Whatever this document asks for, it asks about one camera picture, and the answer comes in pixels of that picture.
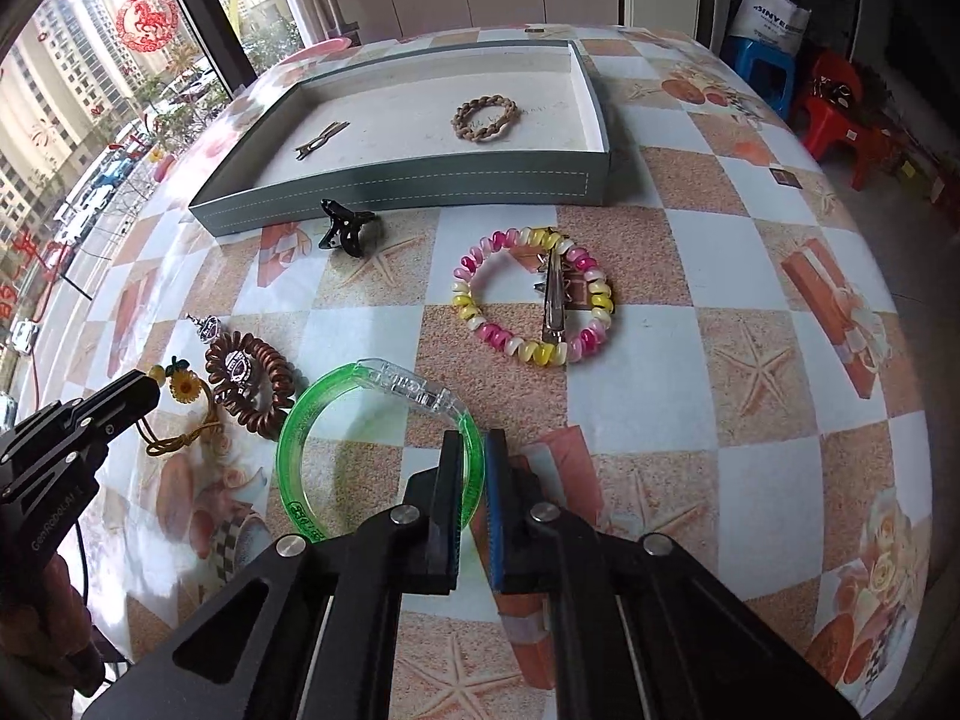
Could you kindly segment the pink plastic basin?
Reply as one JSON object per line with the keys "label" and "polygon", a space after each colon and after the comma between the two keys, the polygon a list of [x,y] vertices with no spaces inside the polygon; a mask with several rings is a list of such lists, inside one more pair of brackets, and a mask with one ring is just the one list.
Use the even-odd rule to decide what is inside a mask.
{"label": "pink plastic basin", "polygon": [[342,54],[344,50],[352,47],[353,43],[350,37],[331,37],[331,39],[325,39],[325,41],[293,52],[293,54],[278,62],[278,68],[291,68],[295,65],[304,64],[304,62],[311,62],[311,60],[325,60],[331,55]]}

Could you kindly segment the silver metal hair clip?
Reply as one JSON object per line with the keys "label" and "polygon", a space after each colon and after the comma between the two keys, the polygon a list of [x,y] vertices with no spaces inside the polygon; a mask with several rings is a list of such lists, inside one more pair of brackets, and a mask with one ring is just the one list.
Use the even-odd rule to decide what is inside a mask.
{"label": "silver metal hair clip", "polygon": [[566,303],[568,302],[568,264],[560,252],[560,244],[539,255],[540,281],[535,289],[544,298],[542,340],[560,344],[565,341]]}

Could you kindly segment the blue plastic stool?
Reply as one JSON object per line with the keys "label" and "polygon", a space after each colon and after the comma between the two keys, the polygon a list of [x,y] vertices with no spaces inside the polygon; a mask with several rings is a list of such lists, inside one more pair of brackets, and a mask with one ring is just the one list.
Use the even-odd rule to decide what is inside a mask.
{"label": "blue plastic stool", "polygon": [[793,102],[794,57],[770,43],[726,37],[721,59],[734,70],[781,119],[788,119]]}

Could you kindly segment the grey-green jewelry tray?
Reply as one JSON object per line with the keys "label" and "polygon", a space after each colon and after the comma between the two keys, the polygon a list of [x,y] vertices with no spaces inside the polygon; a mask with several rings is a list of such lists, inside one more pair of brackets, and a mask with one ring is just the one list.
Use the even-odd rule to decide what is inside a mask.
{"label": "grey-green jewelry tray", "polygon": [[[348,127],[306,160],[296,147]],[[212,236],[317,218],[320,202],[598,205],[604,114],[569,41],[493,41],[386,55],[302,78],[241,117],[236,143],[190,200]]]}

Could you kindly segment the white shopping bag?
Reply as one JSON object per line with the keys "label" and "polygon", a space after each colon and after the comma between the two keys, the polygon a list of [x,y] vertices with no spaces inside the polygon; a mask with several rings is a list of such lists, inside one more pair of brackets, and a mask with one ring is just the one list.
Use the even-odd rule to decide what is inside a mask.
{"label": "white shopping bag", "polygon": [[793,0],[740,0],[727,34],[770,44],[794,57],[811,15],[811,10],[794,4]]}

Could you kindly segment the green translucent bangle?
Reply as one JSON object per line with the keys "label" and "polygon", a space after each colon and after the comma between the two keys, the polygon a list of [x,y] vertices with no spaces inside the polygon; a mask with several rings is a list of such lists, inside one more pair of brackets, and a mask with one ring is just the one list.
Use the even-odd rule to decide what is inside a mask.
{"label": "green translucent bangle", "polygon": [[460,523],[483,489],[480,429],[449,388],[379,358],[348,362],[306,388],[278,439],[274,481],[295,530],[313,543],[351,532],[374,509],[400,499],[425,460],[405,457],[404,431],[424,416],[464,441]]}

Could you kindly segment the bronze metal hair clip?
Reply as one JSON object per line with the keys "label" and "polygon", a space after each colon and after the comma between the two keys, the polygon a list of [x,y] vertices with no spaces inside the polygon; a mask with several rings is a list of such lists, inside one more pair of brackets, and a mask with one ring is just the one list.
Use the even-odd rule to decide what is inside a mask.
{"label": "bronze metal hair clip", "polygon": [[322,148],[331,138],[343,132],[347,127],[348,122],[332,122],[331,125],[327,125],[319,135],[296,147],[296,159],[298,161],[306,160],[309,154],[313,154],[316,149]]}

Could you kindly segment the black claw hair clip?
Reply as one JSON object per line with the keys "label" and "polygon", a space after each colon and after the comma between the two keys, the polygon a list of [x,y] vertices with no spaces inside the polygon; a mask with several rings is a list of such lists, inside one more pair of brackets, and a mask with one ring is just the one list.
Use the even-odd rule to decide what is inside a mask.
{"label": "black claw hair clip", "polygon": [[335,200],[320,202],[329,227],[320,238],[320,249],[342,250],[353,259],[369,257],[382,238],[382,220],[372,211],[350,210]]}

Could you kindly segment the red horse window decal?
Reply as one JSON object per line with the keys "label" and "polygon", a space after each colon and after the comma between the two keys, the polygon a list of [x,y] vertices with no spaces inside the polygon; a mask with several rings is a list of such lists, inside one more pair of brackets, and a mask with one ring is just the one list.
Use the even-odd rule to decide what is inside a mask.
{"label": "red horse window decal", "polygon": [[139,54],[164,49],[176,37],[180,22],[176,0],[125,0],[114,18],[121,43]]}

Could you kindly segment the red plastic child chair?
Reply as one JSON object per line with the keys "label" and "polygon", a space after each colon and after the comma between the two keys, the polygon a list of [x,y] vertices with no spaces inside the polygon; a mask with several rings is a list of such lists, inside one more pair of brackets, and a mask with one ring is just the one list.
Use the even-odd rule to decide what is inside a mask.
{"label": "red plastic child chair", "polygon": [[873,169],[882,169],[898,154],[893,125],[880,110],[867,106],[866,90],[854,65],[834,50],[824,50],[793,105],[800,141],[816,161],[833,146],[854,153],[851,187],[862,190]]}

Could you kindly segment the checkered patterned tablecloth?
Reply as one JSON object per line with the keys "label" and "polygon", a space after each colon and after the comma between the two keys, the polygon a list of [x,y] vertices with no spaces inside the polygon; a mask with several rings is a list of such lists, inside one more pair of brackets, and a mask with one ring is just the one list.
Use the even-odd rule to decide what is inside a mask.
{"label": "checkered patterned tablecloth", "polygon": [[[569,41],[604,108],[599,206],[420,206],[353,260],[322,221],[215,239],[189,197],[241,117],[386,55]],[[539,255],[568,264],[542,340]],[[54,397],[200,362],[217,316],[306,380],[382,358],[500,427],[602,532],[669,533],[872,715],[900,681],[931,546],[928,425],[874,255],[788,127],[672,31],[534,26],[384,41],[270,70],[176,164],[60,337]]]}

